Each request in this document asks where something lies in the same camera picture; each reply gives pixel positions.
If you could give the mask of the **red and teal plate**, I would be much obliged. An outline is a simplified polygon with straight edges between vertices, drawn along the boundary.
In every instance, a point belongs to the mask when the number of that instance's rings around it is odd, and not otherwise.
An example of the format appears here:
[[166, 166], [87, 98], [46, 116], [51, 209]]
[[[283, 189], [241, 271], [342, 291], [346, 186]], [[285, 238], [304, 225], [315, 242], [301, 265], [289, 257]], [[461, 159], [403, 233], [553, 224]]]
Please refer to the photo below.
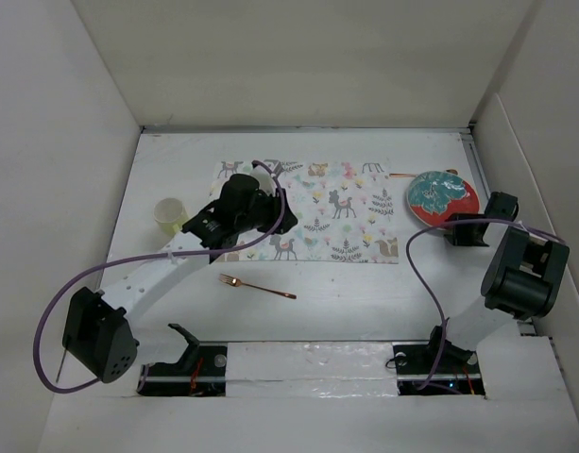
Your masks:
[[438, 226], [453, 214], [477, 214], [478, 194], [459, 175], [444, 171], [428, 171], [417, 175], [406, 190], [410, 211], [426, 226]]

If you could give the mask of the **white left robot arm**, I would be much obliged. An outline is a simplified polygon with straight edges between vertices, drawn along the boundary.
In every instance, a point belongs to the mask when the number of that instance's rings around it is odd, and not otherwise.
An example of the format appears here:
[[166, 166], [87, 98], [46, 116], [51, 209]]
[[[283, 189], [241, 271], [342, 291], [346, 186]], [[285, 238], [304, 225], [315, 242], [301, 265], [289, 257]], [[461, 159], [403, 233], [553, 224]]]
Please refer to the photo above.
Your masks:
[[63, 347], [102, 383], [121, 377], [135, 361], [131, 327], [189, 275], [239, 249], [240, 235], [281, 235], [298, 222], [286, 190], [258, 168], [231, 176], [217, 199], [182, 225], [158, 253], [103, 289], [78, 290], [70, 300]]

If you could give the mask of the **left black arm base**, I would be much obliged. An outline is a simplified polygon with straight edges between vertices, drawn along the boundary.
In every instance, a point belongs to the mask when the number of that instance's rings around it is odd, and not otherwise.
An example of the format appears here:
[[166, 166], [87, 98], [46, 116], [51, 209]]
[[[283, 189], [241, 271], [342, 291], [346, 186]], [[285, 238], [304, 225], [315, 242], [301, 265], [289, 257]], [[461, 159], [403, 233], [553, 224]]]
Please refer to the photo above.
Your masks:
[[228, 343], [201, 342], [179, 324], [168, 325], [186, 342], [175, 362], [141, 368], [136, 393], [149, 397], [219, 397], [226, 395]]

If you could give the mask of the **yellow translucent mug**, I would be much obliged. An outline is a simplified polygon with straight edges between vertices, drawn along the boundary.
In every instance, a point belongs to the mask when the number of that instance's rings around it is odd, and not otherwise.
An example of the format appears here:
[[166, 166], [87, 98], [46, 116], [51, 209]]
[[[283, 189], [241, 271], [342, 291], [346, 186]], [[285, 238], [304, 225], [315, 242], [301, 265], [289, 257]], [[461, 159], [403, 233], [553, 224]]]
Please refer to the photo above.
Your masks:
[[153, 217], [160, 229], [170, 237], [178, 234], [189, 220], [183, 203], [174, 197], [160, 200], [153, 209]]

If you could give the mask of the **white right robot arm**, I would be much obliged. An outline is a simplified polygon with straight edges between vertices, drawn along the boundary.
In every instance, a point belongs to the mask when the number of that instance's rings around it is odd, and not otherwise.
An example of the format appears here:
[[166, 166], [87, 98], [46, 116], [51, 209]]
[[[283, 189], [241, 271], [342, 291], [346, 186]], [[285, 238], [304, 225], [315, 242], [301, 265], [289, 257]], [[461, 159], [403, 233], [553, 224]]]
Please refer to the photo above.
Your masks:
[[543, 318], [553, 309], [570, 248], [550, 233], [518, 224], [518, 212], [515, 196], [494, 192], [484, 213], [449, 217], [445, 238], [455, 246], [484, 247], [490, 224], [506, 230], [485, 272], [480, 296], [434, 327], [423, 348], [423, 359], [432, 370], [443, 372], [457, 361], [467, 361], [482, 340], [510, 321]]

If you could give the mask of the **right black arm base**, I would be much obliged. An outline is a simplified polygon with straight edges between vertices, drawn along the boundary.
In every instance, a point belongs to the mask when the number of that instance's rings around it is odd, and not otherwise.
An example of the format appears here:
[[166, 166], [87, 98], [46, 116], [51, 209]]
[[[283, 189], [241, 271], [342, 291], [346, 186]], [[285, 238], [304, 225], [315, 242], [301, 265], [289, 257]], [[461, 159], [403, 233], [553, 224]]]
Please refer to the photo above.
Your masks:
[[385, 368], [396, 373], [399, 396], [479, 395], [485, 385], [476, 353], [456, 357], [447, 345], [438, 365], [436, 353], [423, 342], [395, 343]]

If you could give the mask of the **patterned animal print cloth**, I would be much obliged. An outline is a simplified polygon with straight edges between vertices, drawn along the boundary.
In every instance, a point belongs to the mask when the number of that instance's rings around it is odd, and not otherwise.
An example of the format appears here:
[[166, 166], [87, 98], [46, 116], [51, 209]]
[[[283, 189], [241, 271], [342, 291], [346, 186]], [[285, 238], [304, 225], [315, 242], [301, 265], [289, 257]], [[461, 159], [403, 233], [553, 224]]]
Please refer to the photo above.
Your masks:
[[220, 261], [304, 260], [395, 264], [399, 244], [386, 165], [282, 161], [279, 176], [298, 225]]

